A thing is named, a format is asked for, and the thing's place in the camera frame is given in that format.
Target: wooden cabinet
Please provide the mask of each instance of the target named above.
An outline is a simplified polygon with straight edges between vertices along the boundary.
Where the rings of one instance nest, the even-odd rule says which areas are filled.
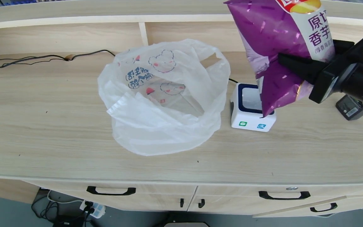
[[[27,182],[120,210],[293,217],[363,208],[363,184],[236,185],[50,180]]]
[[[59,191],[84,200],[120,210],[136,211],[187,211],[193,197],[190,195],[169,194],[131,194],[131,195],[94,195],[86,191]]]
[[[319,216],[363,208],[363,195],[342,196],[331,200],[311,203],[304,206],[288,208],[254,215],[253,217],[302,217]]]
[[[293,198],[301,191],[307,191],[311,196],[343,196],[362,193],[363,184],[337,185],[203,185],[197,188],[196,195],[227,195],[227,196],[258,196],[259,191],[266,191],[274,197]]]
[[[196,186],[102,182],[27,181],[120,210],[187,211]]]
[[[253,215],[284,208],[296,207],[334,197],[311,196],[303,200],[267,200],[259,196],[196,195],[188,211],[214,214]]]
[[[97,191],[111,193],[125,192],[128,188],[135,188],[136,194],[174,194],[193,195],[196,185],[192,184],[161,184],[161,183],[116,183],[102,181],[26,181],[31,184],[51,190],[86,191],[88,187],[96,187]]]

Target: wooden counter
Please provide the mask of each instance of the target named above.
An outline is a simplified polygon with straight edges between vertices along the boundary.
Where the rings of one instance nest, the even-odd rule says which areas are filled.
[[[245,53],[225,53],[231,78],[255,83]],[[240,183],[363,182],[363,118],[304,99],[277,109],[268,133],[222,128],[190,151],[144,157],[118,145],[98,96],[109,54],[0,69],[0,177]],[[234,89],[228,86],[228,97]]]

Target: black cable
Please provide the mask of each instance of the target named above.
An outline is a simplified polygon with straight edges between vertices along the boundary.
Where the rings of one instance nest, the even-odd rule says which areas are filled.
[[[236,80],[231,79],[231,78],[229,78],[229,80],[230,80],[230,81],[232,81],[232,82],[235,82],[235,83],[237,83],[237,84],[239,83],[239,82],[237,82]]]
[[[111,55],[116,56],[114,53],[112,53],[109,50],[98,50],[98,51],[91,52],[91,53],[86,53],[86,54],[69,55],[69,56],[72,56],[71,58],[68,58],[69,56],[63,57],[63,56],[59,56],[59,55],[27,56],[27,57],[24,57],[24,58],[21,58],[21,59],[16,59],[15,61],[10,62],[10,63],[4,63],[2,66],[0,66],[0,69],[11,66],[11,65],[14,65],[14,64],[17,64],[17,65],[22,64],[22,65],[30,65],[31,66],[31,65],[36,64],[36,63],[49,62],[51,60],[72,61],[72,60],[74,60],[75,58],[77,58],[79,56],[88,56],[88,55],[93,55],[93,54],[100,53],[100,52],[108,52]],[[23,61],[36,60],[36,59],[42,59],[42,58],[48,58],[48,57],[56,57],[56,58],[50,59],[48,61],[38,61],[38,62],[34,62],[34,63],[20,63],[20,62],[23,62]]]
[[[86,216],[85,216],[84,227],[86,227],[86,223],[88,222],[87,218],[89,217],[89,215],[92,214],[93,212],[95,212],[95,209],[91,208],[91,207],[85,207],[84,211],[86,211],[87,208],[88,208],[88,212],[86,213]]]
[[[1,58],[0,61],[2,61],[2,60],[21,60],[21,59],[25,59],[25,58],[29,58],[29,57],[36,57],[36,56],[27,56],[27,57],[23,57],[23,58]]]
[[[36,215],[36,217],[37,218],[42,218],[42,219],[45,219],[45,220],[47,220],[47,221],[49,221],[50,223],[64,223],[64,222],[71,222],[71,221],[75,221],[76,219],[78,219],[78,218],[81,218],[81,217],[83,217],[83,215],[84,215],[84,213],[85,213],[85,211],[86,210],[83,210],[82,211],[82,213],[79,215],[79,216],[77,216],[77,217],[75,217],[75,218],[73,218],[73,219],[70,219],[70,220],[65,220],[65,221],[57,221],[56,219],[57,219],[57,217],[59,216],[59,204],[57,203],[57,202],[52,202],[52,201],[49,201],[49,203],[47,204],[47,206],[46,206],[46,208],[44,209],[44,210],[42,210],[39,214],[36,212],[36,210],[34,209],[34,205],[36,204],[36,203],[38,203],[40,200],[42,200],[42,199],[44,199],[44,198],[47,198],[47,196],[43,196],[43,197],[41,197],[41,198],[39,198],[39,199],[37,199],[36,201],[34,201],[33,202],[33,204],[31,205],[31,209],[32,209],[32,211],[33,211],[33,213]],[[49,214],[49,211],[51,210],[51,209],[53,209],[53,208],[55,208],[56,209],[56,216],[54,217],[54,218],[49,218],[48,217],[48,214]]]

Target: floor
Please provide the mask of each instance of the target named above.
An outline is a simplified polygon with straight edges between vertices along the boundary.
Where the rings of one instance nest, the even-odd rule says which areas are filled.
[[[68,197],[54,194],[55,199],[67,200]],[[35,206],[42,211],[47,202]],[[63,204],[60,213],[79,215],[80,203]],[[107,208],[105,215],[96,219],[98,227],[152,227],[163,218],[165,213],[133,212]],[[293,217],[293,218],[252,218],[243,215],[220,215],[188,213],[185,218],[190,221],[206,222],[210,227],[363,227],[363,210],[353,210],[335,214],[329,218]],[[0,198],[0,227],[51,227],[46,220],[38,219],[31,210],[31,205]]]

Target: potato chip bag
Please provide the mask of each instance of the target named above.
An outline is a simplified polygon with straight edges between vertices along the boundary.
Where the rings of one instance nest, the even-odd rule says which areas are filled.
[[[312,85],[278,63],[278,53],[327,62],[334,45],[320,0],[230,0],[235,20],[256,73],[262,112],[308,96]]]

